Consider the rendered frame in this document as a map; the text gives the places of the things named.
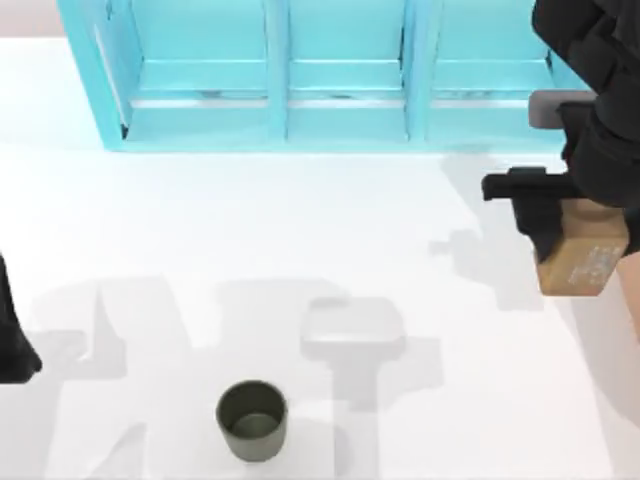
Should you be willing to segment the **brown cardboard box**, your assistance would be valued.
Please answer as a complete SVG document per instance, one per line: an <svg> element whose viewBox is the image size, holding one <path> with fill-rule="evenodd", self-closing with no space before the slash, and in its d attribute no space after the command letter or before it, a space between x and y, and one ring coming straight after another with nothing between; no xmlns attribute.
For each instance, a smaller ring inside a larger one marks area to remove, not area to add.
<svg viewBox="0 0 640 480"><path fill-rule="evenodd" d="M561 236L536 267L545 296L599 295L629 245L624 211L588 199L560 202Z"/></svg>

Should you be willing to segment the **pale grey rounded box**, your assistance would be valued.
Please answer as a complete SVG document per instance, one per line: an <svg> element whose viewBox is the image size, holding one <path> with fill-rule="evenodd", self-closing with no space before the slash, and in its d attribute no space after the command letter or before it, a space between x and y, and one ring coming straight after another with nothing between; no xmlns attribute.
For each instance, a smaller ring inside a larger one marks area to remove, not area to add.
<svg viewBox="0 0 640 480"><path fill-rule="evenodd" d="M596 94L588 90L536 90L529 96L529 126L540 130L560 130L563 123L559 108L564 103L592 102Z"/></svg>

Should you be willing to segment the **light blue rack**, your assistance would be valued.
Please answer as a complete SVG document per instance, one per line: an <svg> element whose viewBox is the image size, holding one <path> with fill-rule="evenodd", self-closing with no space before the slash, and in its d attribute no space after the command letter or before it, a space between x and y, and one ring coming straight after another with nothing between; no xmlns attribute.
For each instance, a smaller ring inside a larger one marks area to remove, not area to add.
<svg viewBox="0 0 640 480"><path fill-rule="evenodd" d="M535 0L56 0L105 148L556 150Z"/></svg>

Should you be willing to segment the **dark green cup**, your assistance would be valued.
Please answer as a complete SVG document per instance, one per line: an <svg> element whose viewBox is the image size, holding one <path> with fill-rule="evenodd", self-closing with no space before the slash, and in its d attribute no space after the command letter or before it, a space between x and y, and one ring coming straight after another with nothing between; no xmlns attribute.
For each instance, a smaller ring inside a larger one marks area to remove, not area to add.
<svg viewBox="0 0 640 480"><path fill-rule="evenodd" d="M215 409L216 423L231 453L248 463L266 462L284 447L289 406L274 384L249 379L231 385Z"/></svg>

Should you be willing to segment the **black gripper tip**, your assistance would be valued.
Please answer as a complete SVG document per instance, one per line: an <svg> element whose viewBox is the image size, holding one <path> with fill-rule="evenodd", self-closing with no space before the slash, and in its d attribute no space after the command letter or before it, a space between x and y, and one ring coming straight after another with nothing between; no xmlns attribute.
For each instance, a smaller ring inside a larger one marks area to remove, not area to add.
<svg viewBox="0 0 640 480"><path fill-rule="evenodd" d="M0 384L26 384L42 367L17 317L6 262L0 254Z"/></svg>

